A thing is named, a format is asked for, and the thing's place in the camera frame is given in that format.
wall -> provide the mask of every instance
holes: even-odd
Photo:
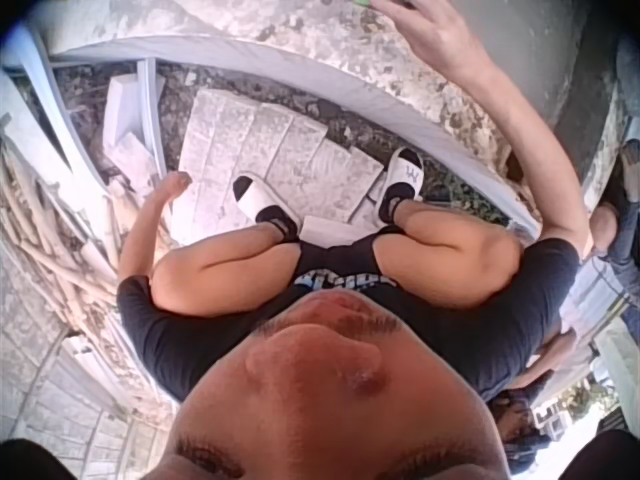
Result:
[[[140,478],[166,430],[135,419],[73,357],[68,329],[0,261],[0,441],[39,443],[82,479]]]

knee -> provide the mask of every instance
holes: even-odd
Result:
[[[184,266],[177,252],[171,251],[160,260],[151,274],[151,297],[160,308],[170,310],[167,302],[179,294],[184,284]]]
[[[488,238],[483,247],[482,269],[495,286],[504,288],[520,267],[522,245],[511,233],[503,230]]]

mustache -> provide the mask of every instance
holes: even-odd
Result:
[[[313,318],[300,319],[289,315],[275,316],[265,319],[254,325],[252,335],[270,337],[276,333],[294,326],[304,324],[318,324],[331,328],[343,337],[357,340],[367,335],[389,335],[397,332],[402,327],[400,321],[389,315],[365,316],[354,313],[342,315],[340,318],[330,321],[313,321]]]

hand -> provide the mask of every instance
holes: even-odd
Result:
[[[165,203],[173,202],[191,185],[187,172],[169,172],[155,190],[155,194]]]
[[[630,140],[620,152],[624,190],[631,203],[640,202],[640,140]]]
[[[371,6],[394,21],[413,53],[448,80],[468,89],[494,67],[480,40],[448,0],[411,0],[416,10],[392,0]]]

concrete wall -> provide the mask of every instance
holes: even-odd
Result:
[[[69,354],[68,329],[0,259],[0,441],[30,439],[82,479],[140,478],[167,432],[133,418]]]

